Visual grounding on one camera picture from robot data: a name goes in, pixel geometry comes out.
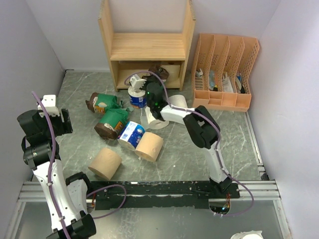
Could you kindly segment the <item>beige toilet roll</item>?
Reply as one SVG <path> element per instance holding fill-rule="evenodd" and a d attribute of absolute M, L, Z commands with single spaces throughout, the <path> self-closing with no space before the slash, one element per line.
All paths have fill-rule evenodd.
<path fill-rule="evenodd" d="M 166 69 L 169 73 L 169 77 L 166 80 L 167 82 L 169 81 L 174 81 L 179 78 L 179 73 L 180 73 L 180 61 L 162 61 L 161 66 Z"/>

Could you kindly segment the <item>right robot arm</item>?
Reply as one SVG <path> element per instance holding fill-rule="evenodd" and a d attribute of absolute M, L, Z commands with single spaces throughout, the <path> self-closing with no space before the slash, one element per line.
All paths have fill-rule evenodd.
<path fill-rule="evenodd" d="M 170 102 L 162 79 L 153 72 L 146 78 L 146 101 L 152 116 L 161 121 L 184 125 L 192 142 L 203 150 L 209 169 L 212 194 L 224 197 L 232 184 L 220 152 L 220 127 L 205 106 L 196 108 L 177 107 Z"/>

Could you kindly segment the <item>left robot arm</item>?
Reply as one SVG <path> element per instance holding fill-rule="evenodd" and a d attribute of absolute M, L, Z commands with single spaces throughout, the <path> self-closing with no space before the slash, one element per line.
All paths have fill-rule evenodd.
<path fill-rule="evenodd" d="M 49 208 L 52 233 L 50 239 L 88 239 L 96 226 L 87 211 L 86 198 L 93 186 L 85 173 L 63 176 L 56 137 L 72 133 L 67 109 L 50 113 L 48 122 L 41 110 L 29 110 L 17 117 L 25 136 L 23 160 L 38 179 Z"/>

